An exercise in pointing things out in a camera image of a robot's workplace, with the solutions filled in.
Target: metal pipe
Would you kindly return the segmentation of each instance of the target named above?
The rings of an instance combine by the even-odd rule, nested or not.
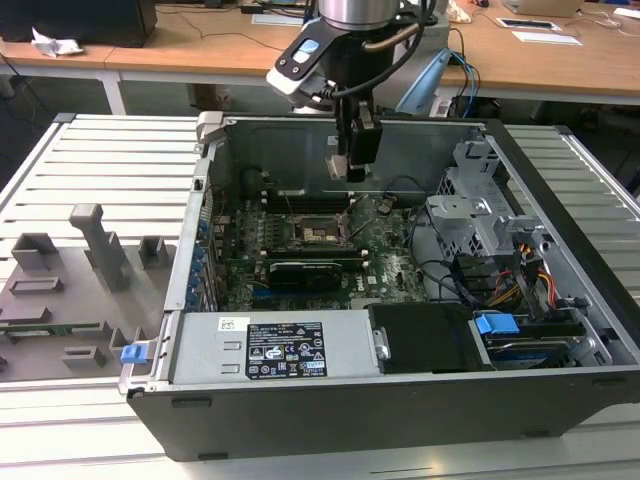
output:
[[[413,35],[418,33],[419,30],[420,25],[414,23],[412,25],[409,25],[407,28],[403,28],[402,30],[398,31],[398,33],[396,33],[395,35],[389,38],[385,38],[380,42],[364,42],[362,44],[362,48],[367,53],[381,52],[383,50],[386,50],[387,48],[395,47],[397,44],[404,42],[409,37],[412,37]]]

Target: computer case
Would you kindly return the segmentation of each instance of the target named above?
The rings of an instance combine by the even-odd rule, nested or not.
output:
[[[0,0],[0,36],[7,42],[49,37],[118,47],[142,47],[157,21],[154,0]]]

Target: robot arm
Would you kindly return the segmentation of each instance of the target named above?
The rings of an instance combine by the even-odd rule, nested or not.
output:
[[[298,107],[333,111],[338,156],[349,182],[361,182],[375,162],[382,125],[373,89],[415,53],[436,0],[417,7],[400,0],[320,0],[310,22],[276,61],[267,81]],[[395,46],[411,42],[394,63]]]

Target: gray fixture block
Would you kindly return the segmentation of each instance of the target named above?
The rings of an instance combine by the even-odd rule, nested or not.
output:
[[[78,327],[71,330],[74,336],[82,338],[111,338],[112,332],[107,322],[98,323],[95,327]]]
[[[136,333],[133,336],[133,342],[137,342],[138,340],[147,340],[147,335],[142,330],[142,327],[136,328]]]
[[[47,323],[51,312],[47,307],[7,308],[0,312],[0,323],[30,324]]]
[[[17,342],[15,338],[9,335],[7,332],[0,333],[0,345],[13,345]]]
[[[45,255],[57,251],[46,233],[23,233],[11,250],[11,254],[25,271],[48,270]]]
[[[85,249],[86,246],[59,248],[57,254],[46,256],[49,270],[23,271],[17,265],[7,279],[0,293],[0,311],[46,307],[51,312],[51,319],[44,324],[8,323],[6,327],[0,327],[0,354],[11,366],[2,373],[2,381],[118,376],[120,362],[111,359],[109,350],[113,329],[120,328],[124,338],[129,340],[136,338],[138,328],[144,330],[147,338],[158,334],[171,267],[144,270],[138,242],[123,246],[126,260],[121,268],[128,287],[111,292],[100,272],[87,261]],[[167,250],[171,265],[176,248],[167,245]],[[59,278],[64,284],[59,293],[15,295],[9,290],[17,280],[52,277]],[[60,361],[65,347],[86,345],[98,346],[107,357],[104,367],[70,370]]]
[[[82,232],[91,250],[92,263],[102,273],[109,290],[117,292],[127,286],[120,269],[124,252],[120,242],[116,247],[114,242],[110,242],[113,235],[108,236],[102,228],[103,214],[102,206],[96,203],[79,203],[73,208],[69,222]]]
[[[113,329],[113,335],[111,335],[111,341],[109,342],[109,350],[111,350],[111,354],[116,358],[116,360],[120,361],[120,355],[122,354],[122,350],[124,347],[129,345],[129,342],[122,330],[119,328]]]
[[[122,245],[120,245],[118,234],[116,232],[107,232],[106,234],[109,237],[109,247],[111,247],[111,251],[113,252],[114,261],[121,266],[124,263],[126,255]],[[85,250],[84,253],[91,264],[91,268],[98,268],[98,265],[96,265],[93,255],[91,254],[91,250]]]
[[[29,295],[61,292],[64,285],[58,277],[41,277],[16,279],[9,284],[8,288],[14,295]]]
[[[104,367],[107,359],[97,345],[88,347],[67,347],[61,360],[69,368]]]
[[[169,265],[167,246],[162,237],[142,237],[138,246],[142,268],[166,268]]]

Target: crumpled paper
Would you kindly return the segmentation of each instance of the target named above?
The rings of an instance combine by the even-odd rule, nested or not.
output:
[[[447,18],[451,23],[471,23],[469,14],[461,9],[455,0],[449,0]]]
[[[31,45],[36,47],[40,53],[56,58],[58,55],[75,55],[84,52],[75,40],[56,40],[42,35],[32,28],[33,40]]]

